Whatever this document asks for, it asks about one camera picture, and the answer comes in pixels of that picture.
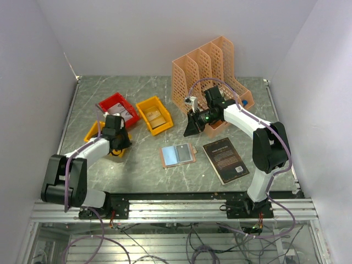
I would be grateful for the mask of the red plastic bin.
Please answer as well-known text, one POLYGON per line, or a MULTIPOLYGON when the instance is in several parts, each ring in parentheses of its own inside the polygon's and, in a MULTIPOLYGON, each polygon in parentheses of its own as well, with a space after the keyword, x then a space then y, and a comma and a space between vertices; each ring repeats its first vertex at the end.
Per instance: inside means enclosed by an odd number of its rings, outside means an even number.
POLYGON ((135 108, 118 92, 99 102, 98 105, 103 113, 120 114, 125 120, 126 128, 132 127, 139 120, 135 108))

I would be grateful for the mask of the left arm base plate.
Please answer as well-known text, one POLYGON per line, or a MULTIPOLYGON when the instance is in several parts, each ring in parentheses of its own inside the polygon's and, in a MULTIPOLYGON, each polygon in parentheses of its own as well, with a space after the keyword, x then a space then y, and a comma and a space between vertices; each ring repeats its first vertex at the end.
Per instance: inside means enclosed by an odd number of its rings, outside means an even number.
POLYGON ((83 207, 78 217, 80 220, 98 219, 97 215, 102 219, 128 219, 129 205, 127 200, 109 200, 101 208, 83 207))

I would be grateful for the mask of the yellow bin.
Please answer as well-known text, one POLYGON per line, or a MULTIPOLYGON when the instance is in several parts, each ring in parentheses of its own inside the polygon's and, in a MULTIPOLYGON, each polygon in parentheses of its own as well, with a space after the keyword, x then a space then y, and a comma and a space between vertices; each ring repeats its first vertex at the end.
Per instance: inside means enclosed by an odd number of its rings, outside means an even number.
POLYGON ((157 96, 150 97, 136 104, 139 116, 145 121, 152 136, 156 136, 171 127, 171 114, 157 96))
MULTIPOLYGON (((84 137, 84 141, 85 142, 89 142, 89 140, 91 138, 94 138, 98 135, 98 123, 97 121, 95 121, 93 123, 93 125, 91 126, 89 132, 85 135, 84 137)), ((124 156, 124 153, 125 153, 126 149, 123 149, 123 150, 113 150, 109 155, 110 156, 114 156, 114 157, 119 157, 119 158, 122 158, 124 156)))

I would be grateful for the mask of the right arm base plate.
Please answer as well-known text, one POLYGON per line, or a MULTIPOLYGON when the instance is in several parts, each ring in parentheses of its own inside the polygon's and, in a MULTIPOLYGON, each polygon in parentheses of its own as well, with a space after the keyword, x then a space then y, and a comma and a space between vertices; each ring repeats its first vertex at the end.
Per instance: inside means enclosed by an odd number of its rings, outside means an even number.
POLYGON ((242 200, 228 200, 219 207, 228 219, 273 218, 272 204, 267 200, 252 202, 249 198, 242 200))

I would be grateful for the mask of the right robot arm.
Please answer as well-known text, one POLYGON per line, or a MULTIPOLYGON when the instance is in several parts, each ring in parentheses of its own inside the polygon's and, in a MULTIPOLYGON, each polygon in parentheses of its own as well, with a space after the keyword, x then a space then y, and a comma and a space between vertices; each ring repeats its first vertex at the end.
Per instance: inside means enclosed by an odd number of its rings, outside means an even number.
POLYGON ((196 135, 206 124, 219 120, 235 125, 252 139, 252 160, 256 166, 251 185, 247 190, 250 200, 243 203, 243 213, 252 218, 262 211, 261 201, 269 197, 274 178, 291 170, 292 157, 285 127, 281 122, 270 123, 242 107, 237 100, 226 100, 217 86, 205 91, 208 109, 197 108, 197 98, 188 96, 185 103, 188 124, 184 136, 196 135))

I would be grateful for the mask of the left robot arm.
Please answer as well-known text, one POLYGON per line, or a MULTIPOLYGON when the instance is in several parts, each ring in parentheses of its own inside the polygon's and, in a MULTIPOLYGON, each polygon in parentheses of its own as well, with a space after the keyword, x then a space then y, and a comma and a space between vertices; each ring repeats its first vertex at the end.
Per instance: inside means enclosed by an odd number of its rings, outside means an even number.
POLYGON ((102 157, 117 156, 130 146, 124 118, 107 115, 104 127, 99 126, 97 135, 86 144, 70 153, 50 157, 41 200, 63 205, 65 212, 71 207, 92 207, 97 217, 107 218, 112 213, 112 204, 106 201, 106 192, 87 187, 87 171, 102 157))

